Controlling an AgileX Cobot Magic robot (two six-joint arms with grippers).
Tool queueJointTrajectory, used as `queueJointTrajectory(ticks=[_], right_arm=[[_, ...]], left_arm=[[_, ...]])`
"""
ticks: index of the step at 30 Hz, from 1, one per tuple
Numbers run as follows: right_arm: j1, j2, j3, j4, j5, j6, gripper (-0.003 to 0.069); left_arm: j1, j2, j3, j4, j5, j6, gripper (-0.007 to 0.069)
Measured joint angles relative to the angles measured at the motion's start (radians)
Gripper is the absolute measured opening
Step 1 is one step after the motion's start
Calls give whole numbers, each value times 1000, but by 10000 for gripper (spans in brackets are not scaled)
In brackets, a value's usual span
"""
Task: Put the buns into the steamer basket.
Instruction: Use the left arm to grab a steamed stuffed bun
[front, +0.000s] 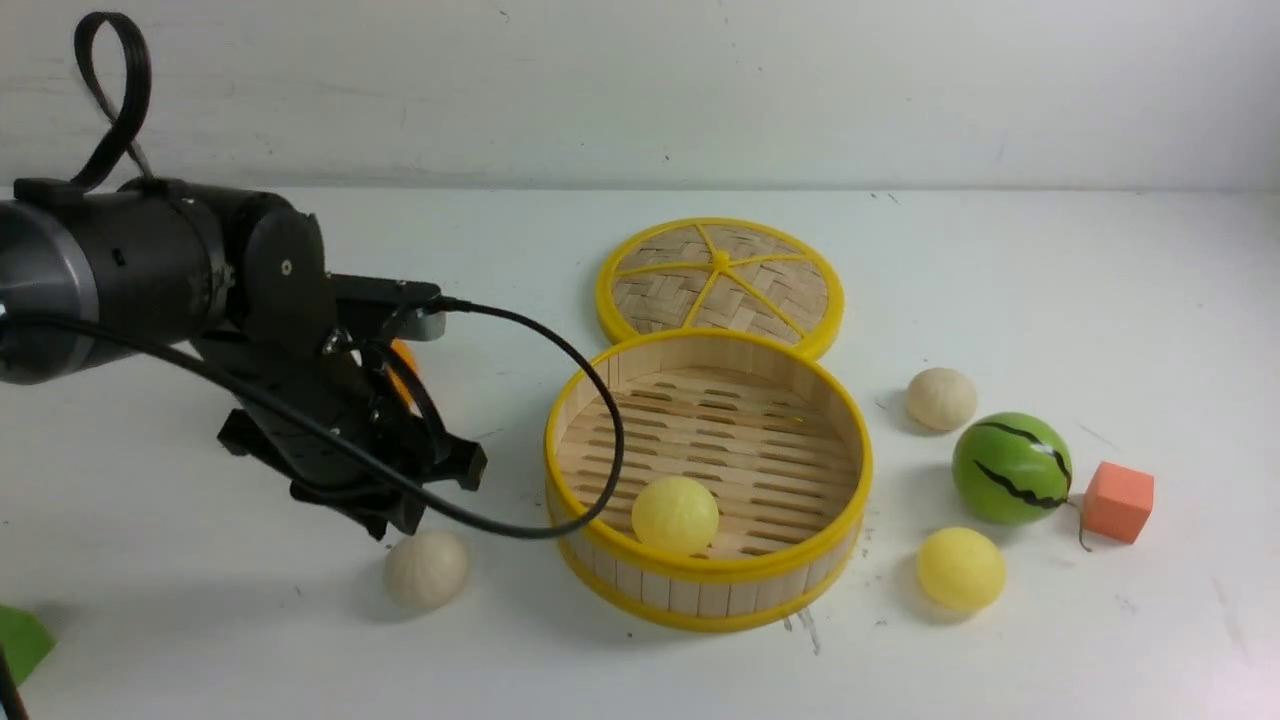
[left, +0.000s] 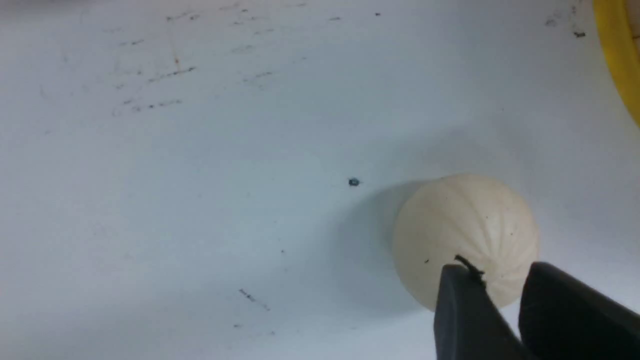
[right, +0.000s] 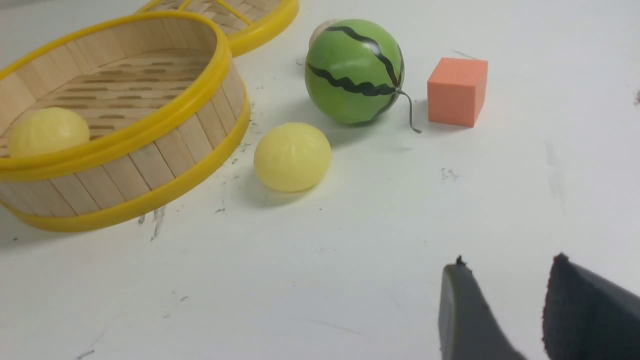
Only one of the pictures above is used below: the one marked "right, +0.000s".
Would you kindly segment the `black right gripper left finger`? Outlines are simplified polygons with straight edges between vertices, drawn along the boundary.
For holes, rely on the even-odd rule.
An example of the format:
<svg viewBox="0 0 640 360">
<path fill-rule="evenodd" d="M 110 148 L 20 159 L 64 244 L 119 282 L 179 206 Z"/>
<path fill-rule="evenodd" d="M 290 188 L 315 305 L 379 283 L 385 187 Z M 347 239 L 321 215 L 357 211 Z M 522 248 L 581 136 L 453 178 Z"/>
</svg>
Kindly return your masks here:
<svg viewBox="0 0 640 360">
<path fill-rule="evenodd" d="M 525 359 L 502 331 L 461 255 L 442 269 L 438 332 L 442 360 Z"/>
</svg>

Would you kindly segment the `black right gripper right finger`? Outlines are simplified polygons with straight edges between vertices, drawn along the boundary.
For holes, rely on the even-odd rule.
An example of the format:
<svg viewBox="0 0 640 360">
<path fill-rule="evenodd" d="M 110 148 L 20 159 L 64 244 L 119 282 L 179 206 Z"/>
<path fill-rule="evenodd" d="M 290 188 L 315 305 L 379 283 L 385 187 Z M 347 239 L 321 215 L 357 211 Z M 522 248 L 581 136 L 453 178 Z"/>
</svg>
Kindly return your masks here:
<svg viewBox="0 0 640 360">
<path fill-rule="evenodd" d="M 640 298 L 560 253 L 547 282 L 542 342 L 551 360 L 637 360 Z"/>
</svg>

